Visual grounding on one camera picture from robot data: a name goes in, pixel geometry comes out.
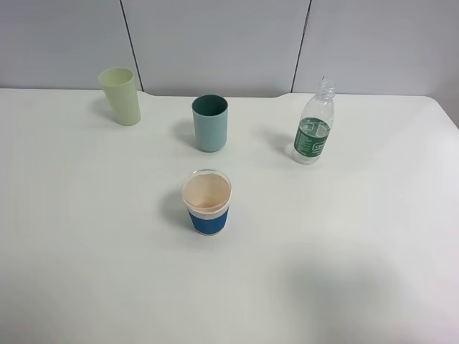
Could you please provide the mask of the teal plastic cup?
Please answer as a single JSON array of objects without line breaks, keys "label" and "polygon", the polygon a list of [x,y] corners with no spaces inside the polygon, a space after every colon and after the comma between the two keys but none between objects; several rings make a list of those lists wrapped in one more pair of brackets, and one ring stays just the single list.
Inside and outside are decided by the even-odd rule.
[{"label": "teal plastic cup", "polygon": [[228,102],[219,95],[203,95],[191,104],[197,147],[213,153],[227,142]]}]

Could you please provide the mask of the clear bottle green label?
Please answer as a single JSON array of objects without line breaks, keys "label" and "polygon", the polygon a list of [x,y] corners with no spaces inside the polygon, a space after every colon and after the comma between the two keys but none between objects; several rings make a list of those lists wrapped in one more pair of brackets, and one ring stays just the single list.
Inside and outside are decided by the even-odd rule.
[{"label": "clear bottle green label", "polygon": [[304,107],[291,153],[297,163],[308,165],[320,158],[334,122],[335,94],[335,82],[322,79]]}]

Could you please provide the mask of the glass cup blue sleeve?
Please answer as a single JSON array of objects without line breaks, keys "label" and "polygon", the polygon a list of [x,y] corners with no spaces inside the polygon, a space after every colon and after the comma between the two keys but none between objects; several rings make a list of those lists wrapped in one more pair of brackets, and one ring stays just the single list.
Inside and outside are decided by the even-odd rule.
[{"label": "glass cup blue sleeve", "polygon": [[223,230],[232,198],[228,177],[214,169],[190,173],[181,186],[194,229],[203,235],[215,235]]}]

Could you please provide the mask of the pale green plastic cup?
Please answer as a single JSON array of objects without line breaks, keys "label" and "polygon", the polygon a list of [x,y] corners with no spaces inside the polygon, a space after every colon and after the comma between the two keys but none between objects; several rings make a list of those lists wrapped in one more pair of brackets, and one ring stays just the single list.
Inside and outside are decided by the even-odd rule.
[{"label": "pale green plastic cup", "polygon": [[135,77],[132,70],[123,67],[105,70],[99,74],[98,82],[119,124],[132,126],[141,120]]}]

